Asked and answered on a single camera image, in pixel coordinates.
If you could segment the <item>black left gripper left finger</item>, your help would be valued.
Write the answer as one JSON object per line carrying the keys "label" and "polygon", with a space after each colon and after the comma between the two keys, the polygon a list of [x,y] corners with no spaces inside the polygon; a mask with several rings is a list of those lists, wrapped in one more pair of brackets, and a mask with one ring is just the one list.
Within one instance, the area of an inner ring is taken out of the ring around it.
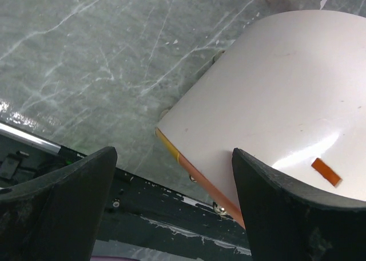
{"label": "black left gripper left finger", "polygon": [[1,260],[90,260],[116,170],[113,147],[1,190]]}

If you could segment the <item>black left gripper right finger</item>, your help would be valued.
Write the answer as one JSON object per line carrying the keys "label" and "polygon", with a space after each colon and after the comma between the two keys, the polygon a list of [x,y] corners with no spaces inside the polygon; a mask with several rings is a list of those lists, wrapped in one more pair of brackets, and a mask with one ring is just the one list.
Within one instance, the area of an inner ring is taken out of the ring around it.
{"label": "black left gripper right finger", "polygon": [[253,260],[364,260],[365,202],[303,183],[241,149],[232,153]]}

